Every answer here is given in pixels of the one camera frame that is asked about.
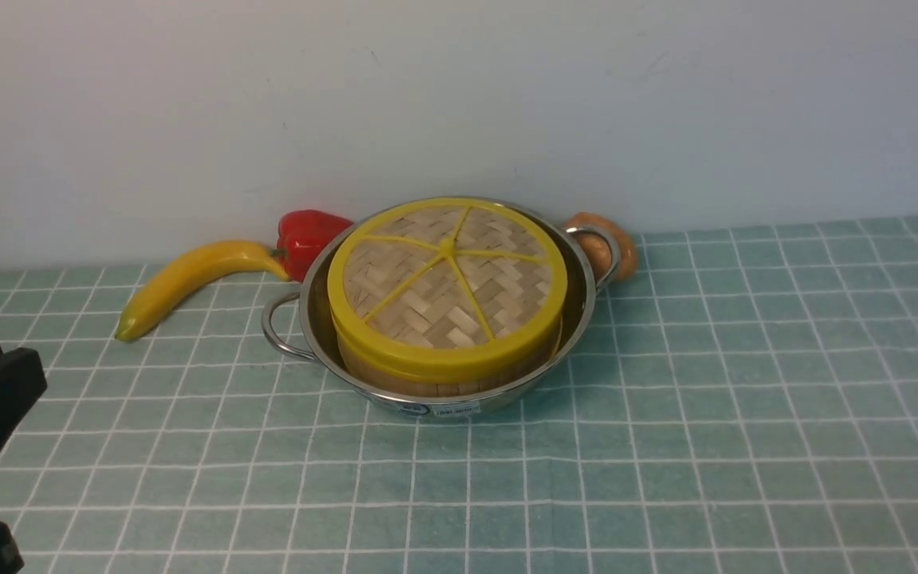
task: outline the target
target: yellow banana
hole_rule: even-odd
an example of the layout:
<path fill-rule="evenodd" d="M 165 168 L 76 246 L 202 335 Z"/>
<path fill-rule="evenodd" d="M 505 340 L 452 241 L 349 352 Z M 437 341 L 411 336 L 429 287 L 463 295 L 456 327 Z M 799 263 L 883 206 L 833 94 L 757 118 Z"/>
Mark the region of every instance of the yellow banana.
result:
<path fill-rule="evenodd" d="M 253 241 L 218 241 L 179 255 L 130 299 L 120 315 L 116 339 L 140 338 L 194 291 L 230 273 L 248 271 L 266 271 L 288 280 L 269 248 Z"/>

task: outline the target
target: white wall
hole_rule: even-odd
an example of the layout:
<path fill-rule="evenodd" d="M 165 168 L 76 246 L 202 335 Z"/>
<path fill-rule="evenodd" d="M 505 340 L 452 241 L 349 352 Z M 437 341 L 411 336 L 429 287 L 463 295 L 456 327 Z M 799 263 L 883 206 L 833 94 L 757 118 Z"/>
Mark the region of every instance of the white wall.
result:
<path fill-rule="evenodd" d="M 0 0 L 0 268 L 443 193 L 918 212 L 918 0 Z"/>

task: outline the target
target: yellow plastic rim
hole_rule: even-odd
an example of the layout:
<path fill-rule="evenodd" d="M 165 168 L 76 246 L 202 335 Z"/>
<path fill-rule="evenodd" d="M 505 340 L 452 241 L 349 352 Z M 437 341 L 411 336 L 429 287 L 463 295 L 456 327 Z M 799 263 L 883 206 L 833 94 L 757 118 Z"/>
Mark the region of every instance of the yellow plastic rim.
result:
<path fill-rule="evenodd" d="M 422 208 L 453 206 L 491 211 L 520 224 L 543 248 L 542 264 L 549 265 L 551 268 L 551 292 L 547 295 L 543 305 L 540 306 L 539 312 L 520 330 L 496 339 L 492 335 L 491 329 L 485 329 L 485 333 L 488 334 L 488 342 L 474 346 L 474 348 L 416 348 L 416 346 L 387 338 L 372 329 L 364 317 L 357 316 L 353 312 L 352 306 L 349 305 L 349 301 L 346 298 L 346 288 L 343 284 L 345 282 L 347 259 L 349 259 L 349 255 L 352 254 L 353 249 L 361 241 L 371 240 L 371 237 L 368 236 L 371 230 L 378 229 L 380 226 L 402 217 L 402 215 L 422 210 Z M 464 219 L 460 219 L 457 226 L 461 226 L 463 222 Z M 440 262 L 444 258 L 445 261 L 451 261 L 454 265 L 454 257 L 462 254 L 474 253 L 466 250 L 446 250 L 443 247 L 438 251 L 438 255 L 433 261 Z M 484 255 L 484 252 L 477 251 L 475 254 Z M 491 255 L 502 258 L 506 254 L 502 251 L 492 251 Z M 561 251 L 558 251 L 558 246 L 555 245 L 554 240 L 547 236 L 547 232 L 543 231 L 531 219 L 525 218 L 514 210 L 477 199 L 452 199 L 451 197 L 424 199 L 406 203 L 403 206 L 397 206 L 392 210 L 375 215 L 375 217 L 358 226 L 356 231 L 343 240 L 331 263 L 328 266 L 328 302 L 331 305 L 332 319 L 335 321 L 335 329 L 339 333 L 342 344 L 345 344 L 354 355 L 357 355 L 358 359 L 363 360 L 364 363 L 370 364 L 372 367 L 380 368 L 386 374 L 396 375 L 398 378 L 414 382 L 430 384 L 469 382 L 470 380 L 502 373 L 511 364 L 523 359 L 528 353 L 539 349 L 540 345 L 543 345 L 547 338 L 558 328 L 562 305 L 564 305 L 565 293 L 568 288 L 565 259 L 562 258 Z M 467 290 L 467 294 L 472 297 L 473 294 L 469 291 L 469 287 L 466 286 L 463 276 L 458 275 L 457 280 L 459 280 L 460 286 Z M 480 306 L 475 301 L 471 302 L 477 313 L 482 313 Z M 487 327 L 482 323 L 484 320 L 481 316 L 482 326 Z"/>

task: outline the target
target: woven bamboo lid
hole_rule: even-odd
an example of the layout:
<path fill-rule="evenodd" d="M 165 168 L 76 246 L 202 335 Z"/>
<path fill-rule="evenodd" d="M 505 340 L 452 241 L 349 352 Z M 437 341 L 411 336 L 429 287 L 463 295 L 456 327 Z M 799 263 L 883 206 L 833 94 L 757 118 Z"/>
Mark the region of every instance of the woven bamboo lid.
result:
<path fill-rule="evenodd" d="M 331 263 L 339 338 L 372 366 L 426 382 L 491 374 L 533 352 L 557 328 L 567 286 L 540 226 L 475 199 L 376 215 Z"/>

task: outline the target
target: stainless steel pot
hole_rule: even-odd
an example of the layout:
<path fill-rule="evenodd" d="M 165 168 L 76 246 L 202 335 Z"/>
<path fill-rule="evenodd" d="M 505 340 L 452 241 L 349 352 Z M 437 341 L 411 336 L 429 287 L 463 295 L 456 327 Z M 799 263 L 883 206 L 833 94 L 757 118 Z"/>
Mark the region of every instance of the stainless steel pot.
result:
<path fill-rule="evenodd" d="M 569 280 L 565 305 L 562 308 L 562 331 L 559 337 L 558 350 L 545 364 L 542 364 L 532 373 L 504 386 L 478 392 L 475 395 L 434 397 L 433 399 L 431 397 L 399 395 L 398 393 L 369 385 L 350 375 L 345 366 L 343 366 L 342 356 L 339 354 L 335 325 L 332 323 L 332 312 L 328 306 L 328 266 L 331 264 L 332 255 L 338 250 L 339 245 L 359 224 L 346 229 L 328 247 L 325 247 L 324 251 L 321 251 L 314 264 L 311 265 L 307 276 L 304 277 L 302 284 L 296 283 L 292 285 L 290 291 L 285 295 L 271 299 L 265 306 L 265 312 L 261 317 L 261 329 L 265 331 L 265 338 L 274 348 L 284 352 L 285 355 L 295 356 L 297 359 L 310 360 L 310 362 L 320 362 L 329 371 L 332 371 L 336 377 L 349 383 L 360 395 L 375 401 L 377 404 L 382 404 L 384 407 L 400 411 L 400 413 L 430 418 L 466 417 L 466 415 L 495 411 L 513 403 L 525 392 L 534 388 L 543 375 L 556 367 L 557 364 L 560 364 L 565 359 L 565 356 L 568 355 L 569 350 L 582 337 L 583 330 L 587 329 L 587 324 L 590 323 L 590 316 L 594 313 L 597 293 L 611 282 L 613 273 L 622 262 L 622 255 L 619 252 L 618 242 L 615 238 L 597 226 L 575 226 L 575 228 L 563 231 L 547 222 L 545 218 L 535 214 L 535 212 L 526 210 L 525 207 L 514 206 L 511 203 L 503 203 L 492 199 L 481 200 L 491 201 L 499 204 L 499 206 L 510 208 L 510 210 L 516 210 L 525 215 L 525 217 L 530 218 L 535 224 L 542 226 L 547 235 L 551 236 L 551 239 L 558 245 L 562 257 L 565 258 Z M 579 247 L 575 237 L 573 237 L 580 233 L 600 236 L 601 239 L 607 242 L 611 250 L 611 268 L 597 282 L 594 282 L 594 272 L 590 268 L 587 256 L 583 253 L 582 248 Z M 300 318 L 303 336 L 310 346 L 310 350 L 294 348 L 294 346 L 278 336 L 276 329 L 271 324 L 271 316 L 273 316 L 274 310 L 278 306 L 295 301 L 297 298 L 300 299 L 300 307 L 296 315 Z"/>

